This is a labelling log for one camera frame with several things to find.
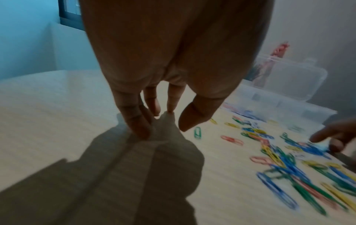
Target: tabletop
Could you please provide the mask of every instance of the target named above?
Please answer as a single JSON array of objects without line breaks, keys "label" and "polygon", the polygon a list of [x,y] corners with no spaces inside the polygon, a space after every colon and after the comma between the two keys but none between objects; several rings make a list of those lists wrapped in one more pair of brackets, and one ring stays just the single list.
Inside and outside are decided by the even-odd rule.
[{"label": "tabletop", "polygon": [[[250,160],[263,156],[261,143],[225,124],[238,125],[231,112],[219,109],[215,123],[199,125],[200,138],[195,128],[180,132],[177,120],[194,93],[187,88],[171,115],[165,113],[167,88],[166,82],[157,88],[162,112],[152,124],[152,137],[139,140],[124,123],[99,71],[55,71],[2,81],[0,223],[355,224],[352,210],[321,204],[327,216],[317,213],[287,180],[278,185],[299,209],[280,202],[256,176],[269,166]],[[284,151],[283,132],[306,140],[277,125],[259,126]],[[243,146],[221,136],[241,140]],[[297,164],[313,183],[331,183]],[[348,198],[356,202],[356,197]]]}]

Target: pile of paper clips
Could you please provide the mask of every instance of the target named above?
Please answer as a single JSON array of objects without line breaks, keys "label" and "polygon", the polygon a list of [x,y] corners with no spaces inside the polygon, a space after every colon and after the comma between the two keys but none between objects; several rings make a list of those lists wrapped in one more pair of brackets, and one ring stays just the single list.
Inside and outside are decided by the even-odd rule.
[{"label": "pile of paper clips", "polygon": [[[300,148],[305,152],[314,155],[320,155],[328,158],[327,156],[321,154],[318,148],[313,146],[312,144],[307,143],[297,143],[288,138],[287,134],[284,133],[281,137],[288,142],[288,144]],[[333,196],[325,192],[324,190],[320,189],[316,185],[314,185],[311,180],[307,177],[307,175],[300,170],[296,166],[296,159],[292,154],[285,154],[279,147],[270,143],[269,140],[264,139],[260,140],[261,142],[261,152],[264,153],[267,157],[259,157],[259,156],[252,156],[250,159],[259,164],[269,165],[271,169],[268,169],[264,172],[258,172],[256,175],[257,177],[263,182],[265,186],[267,186],[285,205],[287,205],[291,209],[297,209],[298,204],[297,202],[286,194],[280,187],[278,187],[273,180],[274,179],[287,179],[290,181],[292,187],[320,214],[327,215],[325,209],[314,199],[317,198],[323,203],[327,204],[328,206],[332,207],[333,209],[342,208],[345,211],[348,211],[348,208],[336,200]],[[335,163],[329,163],[329,168],[334,171],[339,177],[334,176],[333,174],[329,173],[328,167],[321,165],[315,161],[302,161],[305,165],[312,167],[316,171],[320,172],[321,174],[325,175],[336,184],[333,187],[329,186],[326,183],[321,183],[323,187],[329,190],[333,195],[339,198],[342,202],[348,205],[351,209],[356,211],[356,205],[348,199],[345,195],[340,193],[342,191],[344,193],[356,196],[356,178],[348,174],[342,167]],[[270,177],[267,173],[275,173],[278,172],[278,176]]]}]

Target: table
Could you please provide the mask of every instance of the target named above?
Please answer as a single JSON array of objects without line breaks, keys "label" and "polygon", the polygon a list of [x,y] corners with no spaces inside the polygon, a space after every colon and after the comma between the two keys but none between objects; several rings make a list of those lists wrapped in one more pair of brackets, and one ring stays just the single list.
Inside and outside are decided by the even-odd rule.
[{"label": "table", "polygon": [[[325,206],[329,216],[324,217],[297,195],[300,211],[282,205],[256,177],[266,166],[249,160],[259,154],[259,143],[244,139],[239,147],[220,138],[239,137],[236,128],[221,125],[231,119],[228,112],[217,111],[217,125],[200,125],[201,140],[193,129],[181,133],[177,120],[194,93],[187,88],[174,117],[163,113],[167,88],[165,82],[157,88],[162,113],[154,135],[139,140],[127,129],[99,71],[2,81],[1,224],[355,223],[354,213]],[[267,123],[263,127],[275,137],[283,132]],[[312,180],[323,179],[310,173]]]}]

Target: wall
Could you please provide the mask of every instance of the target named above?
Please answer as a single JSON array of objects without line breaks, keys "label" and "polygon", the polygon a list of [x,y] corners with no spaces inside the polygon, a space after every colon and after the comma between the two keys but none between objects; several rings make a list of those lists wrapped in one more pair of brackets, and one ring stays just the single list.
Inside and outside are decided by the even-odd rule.
[{"label": "wall", "polygon": [[0,2],[0,79],[56,70],[51,22],[58,0]]},{"label": "wall", "polygon": [[100,69],[84,31],[52,24],[52,33],[58,70]]},{"label": "wall", "polygon": [[261,52],[281,42],[291,45],[285,58],[317,59],[328,78],[310,103],[339,111],[334,119],[356,114],[356,2],[354,0],[276,0]]}]

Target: skin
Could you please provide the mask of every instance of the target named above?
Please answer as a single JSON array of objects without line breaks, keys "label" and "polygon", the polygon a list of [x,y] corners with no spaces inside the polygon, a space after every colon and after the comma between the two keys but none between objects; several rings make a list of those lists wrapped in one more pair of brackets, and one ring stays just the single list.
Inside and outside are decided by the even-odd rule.
[{"label": "skin", "polygon": [[310,137],[311,142],[321,142],[326,138],[330,140],[330,150],[341,152],[346,145],[356,137],[356,117],[340,120],[325,126]]},{"label": "skin", "polygon": [[[186,131],[209,120],[250,69],[267,32],[272,0],[81,0],[85,29],[128,126],[151,133],[161,107],[156,86],[169,82],[168,112],[188,85]],[[143,105],[144,92],[148,109]]]}]

